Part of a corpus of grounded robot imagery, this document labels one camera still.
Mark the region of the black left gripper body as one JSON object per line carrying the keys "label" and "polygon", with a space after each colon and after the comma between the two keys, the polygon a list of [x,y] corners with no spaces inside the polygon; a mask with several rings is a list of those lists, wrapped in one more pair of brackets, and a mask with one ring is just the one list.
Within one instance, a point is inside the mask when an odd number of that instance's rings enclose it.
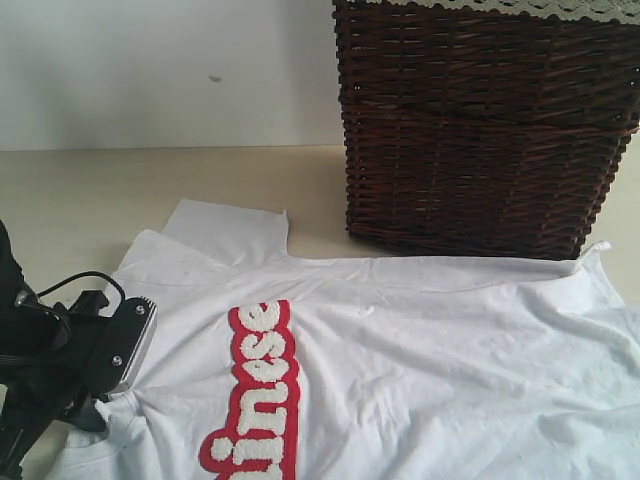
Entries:
{"label": "black left gripper body", "polygon": [[22,290],[1,315],[1,463],[18,465],[49,425],[69,424],[72,408],[92,395],[84,372],[107,318],[108,300],[88,290],[70,309],[50,308]]}

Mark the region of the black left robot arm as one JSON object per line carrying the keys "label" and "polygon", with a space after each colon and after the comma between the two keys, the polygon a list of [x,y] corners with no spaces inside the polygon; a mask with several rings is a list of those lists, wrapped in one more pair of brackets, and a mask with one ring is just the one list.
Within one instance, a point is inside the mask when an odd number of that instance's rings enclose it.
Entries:
{"label": "black left robot arm", "polygon": [[21,462],[54,421],[89,432],[106,422],[98,401],[129,389],[155,330],[156,304],[120,295],[115,311],[100,290],[84,290],[76,301],[47,306],[26,282],[6,232],[1,234],[1,476],[19,479]]}

